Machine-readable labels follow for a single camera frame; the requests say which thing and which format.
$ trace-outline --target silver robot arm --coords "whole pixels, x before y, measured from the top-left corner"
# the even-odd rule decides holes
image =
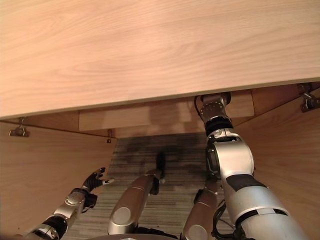
[[[25,237],[32,240],[60,240],[81,213],[85,213],[96,205],[97,195],[90,192],[114,181],[113,178],[99,179],[103,176],[105,169],[102,167],[93,172],[84,181],[81,188],[73,189],[65,198],[64,203]]]
[[[250,148],[234,132],[225,113],[230,94],[204,95],[201,100],[203,106],[198,113],[208,137],[207,168],[212,178],[221,180],[225,199],[213,222],[217,223],[217,218],[227,208],[235,225],[232,234],[220,234],[213,226],[212,236],[218,240],[307,240],[278,198],[254,178]]]

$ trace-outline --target wooden side panel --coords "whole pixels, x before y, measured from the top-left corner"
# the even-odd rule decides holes
[[[320,97],[320,89],[313,92]],[[310,239],[320,236],[320,109],[300,98],[236,127],[252,150],[258,180],[270,186]]]
[[[19,123],[18,118],[9,120],[13,123]],[[66,130],[70,132],[79,131],[79,111],[65,111],[50,114],[28,116],[23,123],[29,126]]]
[[[311,83],[311,89],[320,88],[320,77],[314,78],[313,81],[315,82]],[[254,113],[256,116],[299,97],[299,91],[296,84],[260,87],[254,88],[251,91]]]
[[[231,118],[255,115],[250,90],[231,93],[231,103],[226,113]],[[146,125],[180,125],[198,120],[194,97],[154,101],[82,110],[79,115],[79,130],[97,130]]]
[[[0,231],[22,234],[42,223],[73,188],[109,167],[116,140],[28,127],[30,137],[8,136],[0,123]]]
[[[319,0],[2,0],[0,118],[319,77]]]

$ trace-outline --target wooden desk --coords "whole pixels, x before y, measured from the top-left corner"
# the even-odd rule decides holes
[[[318,0],[3,0],[0,16],[0,119],[320,76]]]

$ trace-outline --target metal bracket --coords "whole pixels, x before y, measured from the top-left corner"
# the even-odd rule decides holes
[[[19,126],[15,129],[12,129],[9,131],[9,136],[11,137],[25,137],[28,138],[30,135],[30,132],[27,131],[27,129],[23,126],[25,117],[19,118]]]
[[[310,93],[311,84],[309,82],[299,83],[297,84],[297,87],[299,90],[299,94],[303,98],[303,103],[300,106],[303,113],[320,108],[320,99],[316,98]]]
[[[111,143],[111,137],[112,137],[112,130],[108,129],[108,138],[105,140],[106,144],[110,144]]]

